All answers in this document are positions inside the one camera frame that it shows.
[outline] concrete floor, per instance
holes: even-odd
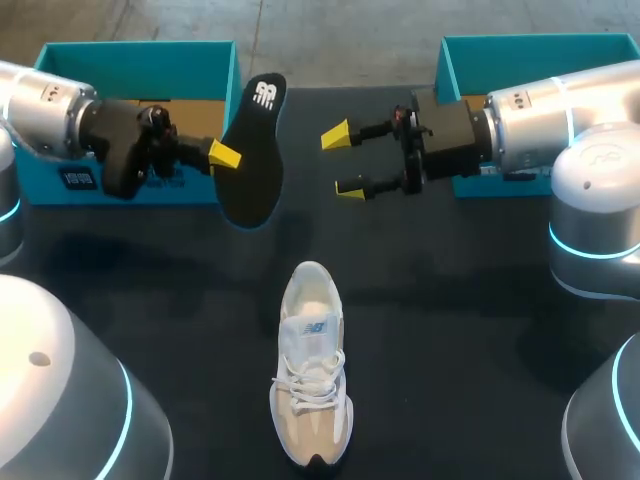
[[[0,0],[0,58],[33,64],[59,41],[229,40],[245,78],[291,86],[433,79],[443,35],[640,35],[640,0]]]

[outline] black insole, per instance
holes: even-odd
[[[222,143],[242,155],[237,169],[216,166],[220,207],[241,228],[257,228],[273,213],[282,191],[283,165],[276,141],[287,82],[278,73],[253,77]]]

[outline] shoe tongue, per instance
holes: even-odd
[[[288,317],[280,325],[280,352],[291,366],[331,358],[338,350],[338,317],[333,313]]]

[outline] new balance logo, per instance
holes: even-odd
[[[273,108],[273,101],[276,99],[276,93],[278,93],[278,90],[275,85],[258,82],[256,93],[253,95],[253,101],[271,110]]]
[[[306,327],[304,327],[303,335],[313,335],[315,333],[324,333],[326,322],[320,323],[308,323]]]

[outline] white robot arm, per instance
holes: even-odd
[[[480,111],[466,101],[439,105],[433,90],[417,90],[413,108],[358,132],[343,123],[325,134],[323,148],[388,133],[400,140],[404,169],[396,177],[336,182],[339,195],[363,200],[419,193],[425,180],[553,165],[554,278],[576,295],[640,300],[639,123],[640,61],[632,61],[492,92]],[[567,406],[562,450],[574,480],[638,478],[639,362],[636,335]]]
[[[339,195],[415,194],[429,180],[554,165],[555,278],[578,295],[640,299],[640,282],[631,278],[640,273],[640,60],[495,91],[479,111],[465,100],[441,105],[433,89],[413,97],[413,107],[396,108],[391,121],[335,144],[393,133],[404,169],[381,182],[337,182]],[[332,135],[335,129],[325,134],[325,148]]]
[[[43,161],[94,158],[104,194],[130,200],[151,168],[171,177],[180,162],[210,175],[213,145],[178,135],[160,106],[100,99],[86,83],[0,61],[0,266],[22,241],[14,146]]]
[[[209,170],[161,110],[0,62],[0,266],[22,242],[12,140],[45,161],[92,153],[105,193],[120,198],[149,166],[170,174],[176,152]],[[141,145],[153,153],[130,154]],[[41,287],[0,275],[0,478],[169,480],[173,448],[161,407],[82,322]]]

